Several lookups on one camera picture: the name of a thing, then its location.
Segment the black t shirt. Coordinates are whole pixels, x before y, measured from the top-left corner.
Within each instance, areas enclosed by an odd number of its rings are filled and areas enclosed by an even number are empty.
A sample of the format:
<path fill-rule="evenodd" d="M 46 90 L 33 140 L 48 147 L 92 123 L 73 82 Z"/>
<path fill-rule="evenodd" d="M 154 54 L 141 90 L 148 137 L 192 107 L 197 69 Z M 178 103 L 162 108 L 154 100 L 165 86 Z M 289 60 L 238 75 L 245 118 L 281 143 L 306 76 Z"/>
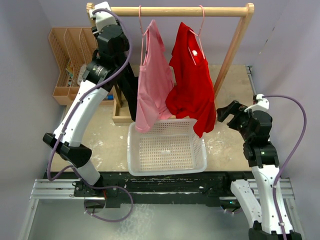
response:
<path fill-rule="evenodd" d="M 127 100 L 131 120 L 135 122 L 138 101 L 138 77 L 134 75 L 130 63 L 119 75 L 117 85 Z"/>

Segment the pink t shirt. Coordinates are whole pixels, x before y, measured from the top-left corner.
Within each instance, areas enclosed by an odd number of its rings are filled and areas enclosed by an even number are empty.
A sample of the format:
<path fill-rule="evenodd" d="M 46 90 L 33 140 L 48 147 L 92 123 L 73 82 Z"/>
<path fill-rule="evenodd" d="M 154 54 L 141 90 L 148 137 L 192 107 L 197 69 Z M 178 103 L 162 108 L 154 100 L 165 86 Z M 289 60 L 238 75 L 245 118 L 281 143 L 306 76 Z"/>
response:
<path fill-rule="evenodd" d="M 174 87 L 173 73 L 164 55 L 165 46 L 155 20 L 142 35 L 135 129 L 148 132 L 158 120 L 172 116 L 166 105 Z"/>

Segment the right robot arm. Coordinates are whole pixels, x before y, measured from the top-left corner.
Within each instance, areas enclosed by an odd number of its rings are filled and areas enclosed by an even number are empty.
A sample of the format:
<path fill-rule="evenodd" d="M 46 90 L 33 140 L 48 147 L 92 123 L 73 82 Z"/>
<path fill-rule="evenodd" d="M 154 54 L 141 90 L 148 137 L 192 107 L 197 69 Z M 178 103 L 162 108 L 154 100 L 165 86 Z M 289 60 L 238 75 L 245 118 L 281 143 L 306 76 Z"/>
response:
<path fill-rule="evenodd" d="M 249 107 L 234 100 L 217 109 L 217 120 L 240 133 L 243 154 L 251 168 L 259 197 L 255 197 L 248 180 L 230 178 L 222 183 L 228 196 L 237 198 L 249 224 L 251 240 L 300 240 L 288 217 L 280 186 L 278 153 L 270 141 L 273 118 L 267 113 L 269 102 L 258 100 Z"/>

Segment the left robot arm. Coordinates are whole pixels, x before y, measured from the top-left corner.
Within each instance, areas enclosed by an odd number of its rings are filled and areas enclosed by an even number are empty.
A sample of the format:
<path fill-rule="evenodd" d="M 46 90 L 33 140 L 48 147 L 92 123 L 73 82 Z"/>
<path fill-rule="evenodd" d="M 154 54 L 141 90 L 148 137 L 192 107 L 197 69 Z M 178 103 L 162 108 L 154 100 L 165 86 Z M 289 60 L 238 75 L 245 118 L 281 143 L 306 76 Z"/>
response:
<path fill-rule="evenodd" d="M 58 154 L 69 167 L 86 182 L 91 196 L 103 191 L 103 177 L 91 161 L 92 150 L 82 144 L 85 130 L 97 107 L 118 81 L 126 76 L 126 51 L 130 43 L 119 24 L 93 28 L 98 48 L 92 55 L 80 83 L 76 98 L 63 121 L 53 133 L 46 133 L 43 141 L 51 147 L 51 157 Z"/>

